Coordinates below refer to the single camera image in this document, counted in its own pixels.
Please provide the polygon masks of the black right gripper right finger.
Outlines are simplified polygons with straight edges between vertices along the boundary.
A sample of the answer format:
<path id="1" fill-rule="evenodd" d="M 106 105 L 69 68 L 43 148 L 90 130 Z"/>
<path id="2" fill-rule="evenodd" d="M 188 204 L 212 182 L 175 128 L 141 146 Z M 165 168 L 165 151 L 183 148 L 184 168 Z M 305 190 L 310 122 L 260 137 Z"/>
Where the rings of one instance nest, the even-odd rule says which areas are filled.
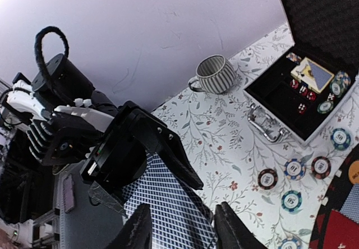
<path id="1" fill-rule="evenodd" d="M 214 229 L 218 240 L 217 248 L 261 249 L 266 248 L 244 225 L 227 202 L 216 205 Z"/>

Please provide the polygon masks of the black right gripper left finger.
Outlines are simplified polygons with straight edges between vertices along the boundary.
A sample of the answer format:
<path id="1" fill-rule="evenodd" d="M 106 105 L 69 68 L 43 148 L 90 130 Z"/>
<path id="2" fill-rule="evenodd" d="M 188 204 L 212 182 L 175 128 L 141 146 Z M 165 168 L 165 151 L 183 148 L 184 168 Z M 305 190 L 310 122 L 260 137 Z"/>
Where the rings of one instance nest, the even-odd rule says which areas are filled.
<path id="1" fill-rule="evenodd" d="M 111 249 L 128 248 L 151 248 L 151 211 L 149 204 L 139 205 L 111 242 Z"/>

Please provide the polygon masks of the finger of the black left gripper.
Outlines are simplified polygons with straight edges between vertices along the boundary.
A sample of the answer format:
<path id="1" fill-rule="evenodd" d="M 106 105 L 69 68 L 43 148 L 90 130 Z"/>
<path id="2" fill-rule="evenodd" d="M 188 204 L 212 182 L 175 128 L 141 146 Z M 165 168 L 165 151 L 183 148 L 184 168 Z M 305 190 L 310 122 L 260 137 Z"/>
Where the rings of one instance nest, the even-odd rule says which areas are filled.
<path id="1" fill-rule="evenodd" d="M 138 105 L 130 107 L 129 132 L 150 153 L 157 154 L 167 168 L 194 190 L 203 189 L 203 181 L 191 166 L 180 137 L 157 117 Z"/>

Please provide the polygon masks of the blue card deck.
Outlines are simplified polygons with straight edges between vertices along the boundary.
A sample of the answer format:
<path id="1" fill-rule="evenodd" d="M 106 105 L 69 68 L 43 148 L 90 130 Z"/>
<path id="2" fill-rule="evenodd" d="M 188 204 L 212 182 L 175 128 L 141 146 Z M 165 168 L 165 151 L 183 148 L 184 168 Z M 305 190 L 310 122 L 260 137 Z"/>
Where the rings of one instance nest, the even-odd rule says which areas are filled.
<path id="1" fill-rule="evenodd" d="M 157 155 L 147 155 L 144 173 L 122 188 L 126 215 L 150 206 L 153 248 L 215 248 L 211 212 Z"/>

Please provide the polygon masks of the red black 100 chip stack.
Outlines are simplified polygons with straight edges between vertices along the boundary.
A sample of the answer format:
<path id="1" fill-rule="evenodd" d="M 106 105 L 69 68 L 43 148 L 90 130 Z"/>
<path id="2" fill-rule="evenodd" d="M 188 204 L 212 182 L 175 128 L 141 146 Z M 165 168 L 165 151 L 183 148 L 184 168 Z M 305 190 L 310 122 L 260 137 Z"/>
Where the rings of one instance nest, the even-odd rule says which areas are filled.
<path id="1" fill-rule="evenodd" d="M 271 190 L 275 187 L 278 181 L 277 172 L 273 169 L 263 169 L 258 177 L 257 182 L 260 188 L 263 190 Z"/>

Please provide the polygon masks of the blue green 50 chip stack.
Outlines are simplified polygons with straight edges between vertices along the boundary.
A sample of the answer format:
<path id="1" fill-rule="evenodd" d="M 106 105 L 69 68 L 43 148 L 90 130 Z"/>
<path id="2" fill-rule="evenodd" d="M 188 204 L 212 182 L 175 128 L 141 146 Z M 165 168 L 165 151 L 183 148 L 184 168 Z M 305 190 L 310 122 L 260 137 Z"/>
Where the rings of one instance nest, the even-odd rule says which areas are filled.
<path id="1" fill-rule="evenodd" d="M 294 213 L 302 205 L 301 193 L 295 190 L 287 191 L 281 198 L 281 206 L 284 210 Z"/>

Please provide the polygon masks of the red black 100 chip pile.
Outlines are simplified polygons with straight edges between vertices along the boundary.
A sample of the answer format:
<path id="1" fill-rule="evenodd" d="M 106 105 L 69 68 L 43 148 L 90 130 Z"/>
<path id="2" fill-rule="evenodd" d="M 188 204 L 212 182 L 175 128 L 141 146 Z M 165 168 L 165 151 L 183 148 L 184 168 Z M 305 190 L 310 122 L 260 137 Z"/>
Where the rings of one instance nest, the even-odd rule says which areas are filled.
<path id="1" fill-rule="evenodd" d="M 331 163 L 327 157 L 318 156 L 311 163 L 311 171 L 316 179 L 324 179 L 330 175 Z"/>

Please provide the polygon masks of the single blue backed card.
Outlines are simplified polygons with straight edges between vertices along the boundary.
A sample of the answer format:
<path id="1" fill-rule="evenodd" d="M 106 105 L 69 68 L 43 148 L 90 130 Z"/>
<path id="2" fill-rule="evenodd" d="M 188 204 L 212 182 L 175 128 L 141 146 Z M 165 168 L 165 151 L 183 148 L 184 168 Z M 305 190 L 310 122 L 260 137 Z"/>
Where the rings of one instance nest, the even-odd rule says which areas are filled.
<path id="1" fill-rule="evenodd" d="M 348 194 L 340 213 L 347 218 L 359 223 L 359 188 L 358 184 L 353 185 L 350 193 Z"/>

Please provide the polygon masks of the orange big blind button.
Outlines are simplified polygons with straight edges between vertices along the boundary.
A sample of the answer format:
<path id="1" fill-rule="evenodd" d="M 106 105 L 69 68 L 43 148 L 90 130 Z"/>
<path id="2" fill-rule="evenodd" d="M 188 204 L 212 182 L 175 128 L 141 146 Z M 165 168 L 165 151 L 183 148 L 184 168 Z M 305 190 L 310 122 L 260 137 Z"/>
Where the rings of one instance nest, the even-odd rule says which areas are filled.
<path id="1" fill-rule="evenodd" d="M 348 168 L 348 178 L 353 185 L 359 184 L 359 160 L 354 161 Z"/>

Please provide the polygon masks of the blue green 50 chip pile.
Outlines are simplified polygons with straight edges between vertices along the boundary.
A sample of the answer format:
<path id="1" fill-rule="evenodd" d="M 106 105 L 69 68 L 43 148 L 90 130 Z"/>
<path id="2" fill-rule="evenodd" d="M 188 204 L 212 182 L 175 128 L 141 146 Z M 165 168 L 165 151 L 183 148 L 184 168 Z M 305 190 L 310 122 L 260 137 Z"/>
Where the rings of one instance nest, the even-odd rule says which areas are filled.
<path id="1" fill-rule="evenodd" d="M 330 135 L 330 140 L 337 150 L 346 150 L 351 144 L 351 136 L 343 128 L 335 128 Z"/>

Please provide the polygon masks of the round red black poker mat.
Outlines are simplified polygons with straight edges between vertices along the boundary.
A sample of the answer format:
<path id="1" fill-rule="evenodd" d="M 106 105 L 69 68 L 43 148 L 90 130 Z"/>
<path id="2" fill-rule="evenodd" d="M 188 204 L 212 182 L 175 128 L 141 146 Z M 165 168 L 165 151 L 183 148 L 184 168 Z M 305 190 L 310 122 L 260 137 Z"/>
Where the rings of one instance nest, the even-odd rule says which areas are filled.
<path id="1" fill-rule="evenodd" d="M 340 213 L 353 184 L 348 168 L 358 160 L 358 146 L 346 157 L 325 194 L 310 239 L 310 248 L 358 248 L 358 224 Z"/>

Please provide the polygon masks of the red die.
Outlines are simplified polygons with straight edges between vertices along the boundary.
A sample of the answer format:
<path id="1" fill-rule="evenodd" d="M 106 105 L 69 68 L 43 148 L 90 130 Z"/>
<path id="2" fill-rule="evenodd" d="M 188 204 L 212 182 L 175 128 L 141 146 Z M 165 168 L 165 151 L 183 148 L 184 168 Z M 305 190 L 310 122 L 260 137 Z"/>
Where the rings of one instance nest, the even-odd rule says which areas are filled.
<path id="1" fill-rule="evenodd" d="M 299 112 L 299 114 L 305 113 L 306 109 L 307 109 L 307 106 L 306 106 L 305 104 L 302 104 L 302 103 L 301 103 L 301 104 L 298 106 L 298 112 Z"/>
<path id="2" fill-rule="evenodd" d="M 335 99 L 335 95 L 332 94 L 332 93 L 330 93 L 330 94 L 328 95 L 327 100 L 328 100 L 328 101 L 334 101 L 334 99 Z"/>
<path id="3" fill-rule="evenodd" d="M 314 93 L 314 92 L 308 92 L 308 94 L 307 94 L 307 98 L 308 98 L 308 100 L 310 100 L 310 101 L 314 101 L 315 99 L 316 99 L 316 94 Z"/>
<path id="4" fill-rule="evenodd" d="M 301 88 L 300 88 L 300 90 L 299 90 L 299 93 L 300 94 L 307 94 L 307 87 L 306 86 L 304 86 L 304 85 L 302 85 L 301 86 Z"/>
<path id="5" fill-rule="evenodd" d="M 291 81 L 290 85 L 291 85 L 291 88 L 297 89 L 298 86 L 299 86 L 299 83 L 298 83 L 297 80 L 293 79 L 293 80 Z"/>

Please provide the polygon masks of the single green 20 chip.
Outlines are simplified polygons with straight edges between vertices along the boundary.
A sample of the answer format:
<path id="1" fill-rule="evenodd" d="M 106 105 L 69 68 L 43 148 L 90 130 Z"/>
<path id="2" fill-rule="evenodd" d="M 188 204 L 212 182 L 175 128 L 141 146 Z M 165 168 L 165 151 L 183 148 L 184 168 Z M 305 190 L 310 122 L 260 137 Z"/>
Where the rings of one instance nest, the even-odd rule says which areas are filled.
<path id="1" fill-rule="evenodd" d="M 334 102 L 331 100 L 324 101 L 320 103 L 317 107 L 317 112 L 319 114 L 327 114 L 330 113 L 334 108 Z"/>

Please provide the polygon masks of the multicolour chip row in case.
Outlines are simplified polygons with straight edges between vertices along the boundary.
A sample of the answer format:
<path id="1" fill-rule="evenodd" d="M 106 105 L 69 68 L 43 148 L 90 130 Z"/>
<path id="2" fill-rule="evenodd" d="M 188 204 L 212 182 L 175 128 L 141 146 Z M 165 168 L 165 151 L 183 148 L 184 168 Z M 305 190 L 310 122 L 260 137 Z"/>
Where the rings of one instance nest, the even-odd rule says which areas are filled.
<path id="1" fill-rule="evenodd" d="M 290 61 L 296 63 L 296 64 L 300 64 L 300 62 L 302 61 L 302 58 L 299 55 L 296 55 L 293 52 L 289 52 L 286 55 L 286 58 L 289 59 Z"/>

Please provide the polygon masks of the green 20 chip stack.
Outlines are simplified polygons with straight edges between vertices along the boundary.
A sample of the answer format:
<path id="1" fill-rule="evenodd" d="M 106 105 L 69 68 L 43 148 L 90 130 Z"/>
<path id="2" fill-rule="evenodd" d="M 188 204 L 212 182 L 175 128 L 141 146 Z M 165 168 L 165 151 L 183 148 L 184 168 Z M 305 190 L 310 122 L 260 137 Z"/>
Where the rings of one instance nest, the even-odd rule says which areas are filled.
<path id="1" fill-rule="evenodd" d="M 339 71 L 330 82 L 330 91 L 336 98 L 341 98 L 351 84 L 348 73 Z"/>

